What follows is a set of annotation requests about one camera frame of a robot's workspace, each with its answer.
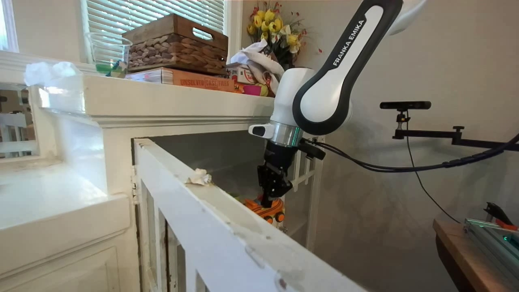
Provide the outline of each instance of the gray wall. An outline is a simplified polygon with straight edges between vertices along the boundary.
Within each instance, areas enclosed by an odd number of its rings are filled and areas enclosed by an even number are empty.
[[[284,11],[301,13],[313,38],[297,65],[318,69],[359,3],[283,2]],[[429,1],[409,29],[377,48],[353,89],[352,120],[327,142],[364,161],[409,166],[405,141],[391,139],[397,112],[378,108],[381,101],[399,100],[432,101],[429,111],[411,112],[411,129],[464,125],[465,138],[509,140],[519,130],[517,11],[517,0]],[[419,138],[411,139],[411,148],[417,165],[480,151]],[[436,254],[432,229],[434,218],[449,219],[415,175],[376,174],[328,155],[316,254],[373,290],[455,290]],[[484,219],[482,208],[492,201],[518,222],[517,164],[519,154],[506,153],[421,177],[458,220]]]

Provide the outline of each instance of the orange box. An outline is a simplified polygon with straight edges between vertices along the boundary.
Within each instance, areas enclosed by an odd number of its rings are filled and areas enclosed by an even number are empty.
[[[157,68],[126,75],[126,79],[235,92],[234,81],[192,72]]]

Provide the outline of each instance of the wicker basket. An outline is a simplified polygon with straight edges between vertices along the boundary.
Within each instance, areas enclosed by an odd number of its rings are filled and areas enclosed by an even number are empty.
[[[201,39],[193,28],[212,36]],[[129,71],[158,67],[225,74],[227,36],[178,15],[168,15],[123,34],[130,47]]]

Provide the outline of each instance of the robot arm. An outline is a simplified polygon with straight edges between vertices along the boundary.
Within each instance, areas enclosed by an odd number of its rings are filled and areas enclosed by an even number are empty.
[[[407,28],[425,2],[364,0],[317,73],[305,68],[285,72],[270,122],[249,128],[250,134],[268,140],[265,164],[258,167],[264,207],[292,188],[287,170],[295,152],[313,151],[300,143],[303,132],[326,135],[344,123],[351,90],[380,41]],[[315,151],[313,156],[319,158]]]

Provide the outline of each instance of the white countertop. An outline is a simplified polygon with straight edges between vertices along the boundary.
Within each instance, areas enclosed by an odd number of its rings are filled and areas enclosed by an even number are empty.
[[[107,195],[56,161],[0,163],[0,279],[130,227],[125,194]]]

